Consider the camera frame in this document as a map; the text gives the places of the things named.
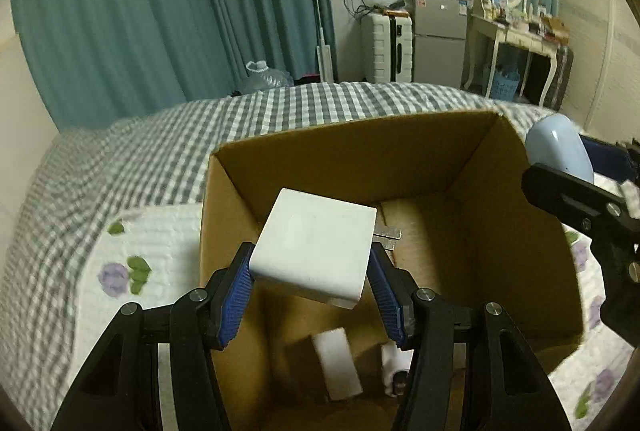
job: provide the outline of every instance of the gingham bedspread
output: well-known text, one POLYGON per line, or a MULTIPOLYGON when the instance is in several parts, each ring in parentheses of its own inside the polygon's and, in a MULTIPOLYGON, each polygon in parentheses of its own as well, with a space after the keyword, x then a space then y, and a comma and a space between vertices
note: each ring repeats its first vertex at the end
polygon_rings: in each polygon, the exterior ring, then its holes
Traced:
POLYGON ((202 200, 223 142, 317 124, 446 110, 495 110, 521 137, 548 110, 423 84, 312 84, 181 104, 100 131, 60 135, 27 193, 0 291, 0 384, 34 431, 49 430, 65 385, 76 286, 122 209, 202 200))

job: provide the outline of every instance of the white suitcase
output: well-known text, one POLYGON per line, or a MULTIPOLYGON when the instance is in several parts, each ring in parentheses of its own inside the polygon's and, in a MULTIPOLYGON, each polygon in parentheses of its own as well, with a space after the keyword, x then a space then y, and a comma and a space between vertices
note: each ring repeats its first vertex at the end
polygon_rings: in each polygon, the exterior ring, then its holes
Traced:
POLYGON ((410 82, 413 69, 411 18, 372 12, 362 18, 364 78, 369 83, 410 82))

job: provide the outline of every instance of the white foam block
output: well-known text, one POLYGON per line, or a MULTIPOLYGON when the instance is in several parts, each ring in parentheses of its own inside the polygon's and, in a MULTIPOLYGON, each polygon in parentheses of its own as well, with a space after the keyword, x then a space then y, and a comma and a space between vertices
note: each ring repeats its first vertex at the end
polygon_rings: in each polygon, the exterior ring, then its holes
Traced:
POLYGON ((374 208, 282 189, 249 270, 289 293, 353 308, 362 294, 375 223, 374 208))
POLYGON ((394 375, 398 371, 409 371, 411 361, 414 358, 413 350, 402 351, 394 342, 386 343, 380 348, 382 356, 382 384, 385 385, 385 393, 390 397, 396 397, 394 393, 394 375))
POLYGON ((344 400, 361 394, 362 385, 344 328, 313 335, 311 340, 320 359, 329 398, 344 400))

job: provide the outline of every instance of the plastic bottle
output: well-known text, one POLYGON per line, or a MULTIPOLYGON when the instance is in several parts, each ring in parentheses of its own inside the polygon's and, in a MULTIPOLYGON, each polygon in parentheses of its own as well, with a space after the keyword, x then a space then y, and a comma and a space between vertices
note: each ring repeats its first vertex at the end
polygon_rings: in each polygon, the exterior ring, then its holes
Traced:
POLYGON ((267 61, 249 61, 246 65, 249 77, 244 81, 242 93, 252 94, 258 90, 293 86, 289 72, 269 68, 267 61))

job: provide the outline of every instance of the cardboard box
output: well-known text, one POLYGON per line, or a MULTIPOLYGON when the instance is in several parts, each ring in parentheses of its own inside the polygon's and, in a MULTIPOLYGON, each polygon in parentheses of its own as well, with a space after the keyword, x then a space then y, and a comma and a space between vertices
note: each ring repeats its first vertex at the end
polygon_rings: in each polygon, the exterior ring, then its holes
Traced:
MULTIPOLYGON (((418 286, 461 305, 500 303, 551 371, 577 347, 582 312, 561 224, 520 190, 528 165, 511 124, 493 112, 377 118, 224 145, 209 161, 202 284, 241 242, 257 241, 283 187, 374 206, 402 229, 393 259, 418 286)), ((386 341, 367 283, 353 310, 257 288, 238 337, 213 352, 232 428, 389 429, 386 341), (364 389, 349 404, 322 403, 309 339, 338 327, 364 389)))
POLYGON ((566 26, 560 18, 545 16, 542 18, 542 21, 555 41, 561 45, 569 44, 569 27, 566 26))

